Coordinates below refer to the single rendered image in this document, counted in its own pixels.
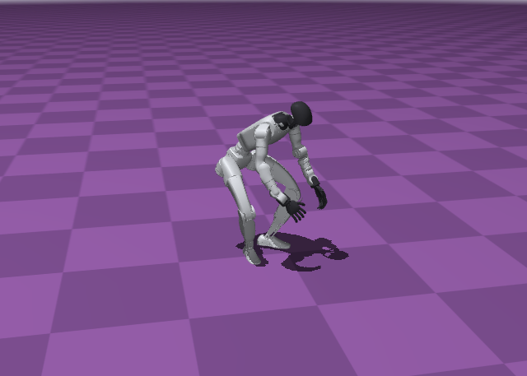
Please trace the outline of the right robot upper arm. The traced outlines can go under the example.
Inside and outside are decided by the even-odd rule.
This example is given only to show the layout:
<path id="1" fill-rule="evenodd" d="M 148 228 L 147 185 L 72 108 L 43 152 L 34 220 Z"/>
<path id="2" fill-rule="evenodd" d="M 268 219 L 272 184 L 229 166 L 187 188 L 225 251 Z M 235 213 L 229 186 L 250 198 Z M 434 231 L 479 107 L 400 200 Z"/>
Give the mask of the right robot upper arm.
<path id="1" fill-rule="evenodd" d="M 268 155 L 268 142 L 271 139 L 270 125 L 261 123 L 254 131 L 255 139 L 255 169 L 259 174 L 259 166 L 265 163 L 265 158 Z M 268 164 L 267 164 L 268 165 Z M 269 166 L 269 165 L 268 165 Z M 270 167 L 269 167 L 270 168 Z"/>

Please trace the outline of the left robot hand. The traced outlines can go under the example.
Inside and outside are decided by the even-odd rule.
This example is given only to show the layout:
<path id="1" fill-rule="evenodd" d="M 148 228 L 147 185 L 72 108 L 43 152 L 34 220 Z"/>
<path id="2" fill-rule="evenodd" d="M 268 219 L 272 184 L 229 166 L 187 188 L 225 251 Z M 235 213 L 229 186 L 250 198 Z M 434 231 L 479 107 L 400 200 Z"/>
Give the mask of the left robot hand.
<path id="1" fill-rule="evenodd" d="M 326 206 L 326 204 L 327 204 L 326 194 L 325 194 L 324 190 L 320 187 L 320 185 L 319 185 L 320 182 L 318 181 L 318 179 L 315 176 L 312 176 L 311 180 L 312 180 L 314 185 L 312 185 L 310 187 L 315 189 L 315 194 L 316 194 L 317 198 L 319 199 L 319 206 L 317 207 L 317 209 L 323 209 Z"/>

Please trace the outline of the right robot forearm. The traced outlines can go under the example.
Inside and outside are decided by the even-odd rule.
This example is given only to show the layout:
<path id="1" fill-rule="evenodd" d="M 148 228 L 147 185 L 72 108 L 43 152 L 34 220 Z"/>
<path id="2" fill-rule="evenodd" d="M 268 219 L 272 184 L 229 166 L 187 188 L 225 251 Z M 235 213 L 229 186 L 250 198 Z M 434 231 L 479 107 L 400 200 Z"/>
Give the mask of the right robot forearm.
<path id="1" fill-rule="evenodd" d="M 277 187 L 274 177 L 271 175 L 270 168 L 267 164 L 261 164 L 259 166 L 259 176 L 262 180 L 262 184 L 264 184 L 266 189 L 269 190 L 269 195 L 284 204 L 287 200 L 287 196 L 281 192 L 280 188 Z"/>

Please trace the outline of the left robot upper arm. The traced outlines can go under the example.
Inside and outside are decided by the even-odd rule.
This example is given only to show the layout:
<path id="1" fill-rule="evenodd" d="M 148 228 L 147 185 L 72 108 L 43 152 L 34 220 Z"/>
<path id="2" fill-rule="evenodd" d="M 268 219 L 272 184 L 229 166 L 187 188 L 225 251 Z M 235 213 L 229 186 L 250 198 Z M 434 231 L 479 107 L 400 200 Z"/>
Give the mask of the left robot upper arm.
<path id="1" fill-rule="evenodd" d="M 300 159 L 302 156 L 305 156 L 307 154 L 307 150 L 304 145 L 301 145 L 300 125 L 294 127 L 293 129 L 289 131 L 289 137 L 290 137 L 290 141 L 292 144 L 293 156 L 295 156 L 298 159 Z"/>

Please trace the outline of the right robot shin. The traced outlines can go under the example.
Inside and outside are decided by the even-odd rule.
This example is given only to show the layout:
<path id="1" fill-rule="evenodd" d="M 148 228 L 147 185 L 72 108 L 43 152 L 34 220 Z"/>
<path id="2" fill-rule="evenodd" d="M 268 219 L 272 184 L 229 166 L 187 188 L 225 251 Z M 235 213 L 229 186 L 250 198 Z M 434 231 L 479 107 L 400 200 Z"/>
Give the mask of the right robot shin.
<path id="1" fill-rule="evenodd" d="M 245 214 L 241 213 L 238 209 L 240 231 L 245 240 L 245 249 L 249 251 L 254 249 L 254 237 L 255 237 L 255 222 L 253 219 L 245 220 Z"/>

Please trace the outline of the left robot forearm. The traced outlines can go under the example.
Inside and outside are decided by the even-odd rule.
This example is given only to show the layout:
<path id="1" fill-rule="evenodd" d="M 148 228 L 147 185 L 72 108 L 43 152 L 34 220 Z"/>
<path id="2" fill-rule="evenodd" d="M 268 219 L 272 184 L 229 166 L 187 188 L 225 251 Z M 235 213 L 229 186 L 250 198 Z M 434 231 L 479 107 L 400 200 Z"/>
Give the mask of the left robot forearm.
<path id="1" fill-rule="evenodd" d="M 307 150 L 307 149 L 306 149 Z M 298 164 L 300 165 L 301 167 L 301 170 L 302 170 L 302 173 L 304 175 L 304 177 L 306 178 L 306 181 L 307 183 L 312 186 L 314 185 L 312 180 L 311 180 L 311 177 L 312 176 L 315 176 L 317 179 L 318 177 L 314 174 L 314 171 L 310 165 L 310 162 L 309 162 L 309 156 L 308 156 L 308 152 L 305 156 L 302 156 L 300 159 L 298 159 Z"/>

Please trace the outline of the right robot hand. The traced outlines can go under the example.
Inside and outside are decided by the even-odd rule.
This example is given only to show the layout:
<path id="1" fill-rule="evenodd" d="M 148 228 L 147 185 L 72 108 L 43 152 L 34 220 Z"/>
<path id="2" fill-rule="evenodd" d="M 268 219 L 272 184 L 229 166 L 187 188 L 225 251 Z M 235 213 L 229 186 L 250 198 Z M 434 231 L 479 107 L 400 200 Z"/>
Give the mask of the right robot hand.
<path id="1" fill-rule="evenodd" d="M 285 194 L 285 193 L 283 193 Z M 286 194 L 285 194 L 286 195 Z M 287 196 L 287 195 L 286 195 Z M 276 199 L 277 200 L 277 199 Z M 294 200 L 290 201 L 291 199 L 287 196 L 287 200 L 284 204 L 282 204 L 280 201 L 277 200 L 277 202 L 283 206 L 283 207 L 286 207 L 287 209 L 287 212 L 290 216 L 292 216 L 292 218 L 295 220 L 295 222 L 297 223 L 297 218 L 299 220 L 301 220 L 301 217 L 297 214 L 297 212 L 302 216 L 302 218 L 304 218 L 304 215 L 299 211 L 303 211 L 304 214 L 306 214 L 306 211 L 303 210 L 299 205 L 302 205 L 302 206 L 305 206 L 305 204 L 303 202 L 295 202 Z M 297 218 L 295 218 L 294 214 L 296 215 Z"/>

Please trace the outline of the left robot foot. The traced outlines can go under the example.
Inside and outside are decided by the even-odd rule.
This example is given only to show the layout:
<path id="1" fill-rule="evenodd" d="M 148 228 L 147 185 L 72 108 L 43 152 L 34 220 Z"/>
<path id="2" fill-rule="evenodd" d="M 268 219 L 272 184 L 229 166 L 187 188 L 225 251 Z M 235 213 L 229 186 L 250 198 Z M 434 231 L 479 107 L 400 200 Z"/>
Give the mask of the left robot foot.
<path id="1" fill-rule="evenodd" d="M 266 237 L 268 238 L 267 235 L 266 235 Z M 272 237 L 272 236 L 269 235 L 269 238 L 270 237 Z M 273 248 L 283 248 L 283 249 L 287 249 L 287 248 L 291 247 L 291 245 L 289 243 L 280 240 L 276 236 L 273 236 L 272 239 L 269 239 L 269 238 L 266 239 L 264 234 L 260 235 L 258 237 L 258 239 L 257 239 L 257 245 L 269 246 L 269 247 L 273 247 Z"/>

